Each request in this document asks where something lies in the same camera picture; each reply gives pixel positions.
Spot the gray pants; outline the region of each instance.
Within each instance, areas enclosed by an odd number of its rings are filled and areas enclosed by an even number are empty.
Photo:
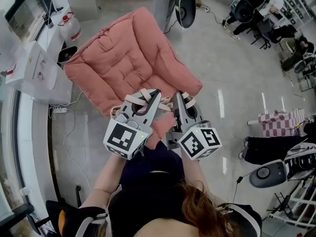
[[[169,25],[175,3],[176,0],[154,0],[153,15],[163,32]]]

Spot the black tank top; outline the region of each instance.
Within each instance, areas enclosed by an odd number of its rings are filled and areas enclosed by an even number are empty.
[[[113,237],[132,237],[158,218],[185,223],[182,203],[185,194],[168,173],[149,173],[118,192],[110,201]]]

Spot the woman's left arm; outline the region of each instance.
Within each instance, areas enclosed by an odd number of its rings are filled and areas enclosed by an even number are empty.
[[[104,209],[108,205],[112,193],[118,188],[125,163],[124,158],[111,154],[95,182],[93,190],[80,208],[96,206]]]

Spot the white cube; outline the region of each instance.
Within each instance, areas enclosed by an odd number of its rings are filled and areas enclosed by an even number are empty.
[[[150,135],[111,119],[103,144],[111,153],[130,160],[145,145]]]
[[[208,127],[191,127],[178,144],[192,160],[207,157],[222,147],[216,129]]]

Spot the bottle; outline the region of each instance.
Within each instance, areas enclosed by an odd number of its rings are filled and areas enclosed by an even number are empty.
[[[75,44],[75,41],[81,35],[81,26],[78,21],[74,17],[73,12],[68,12],[67,15],[63,17],[63,22],[58,24],[60,26],[60,33],[63,36],[66,45],[72,46]]]

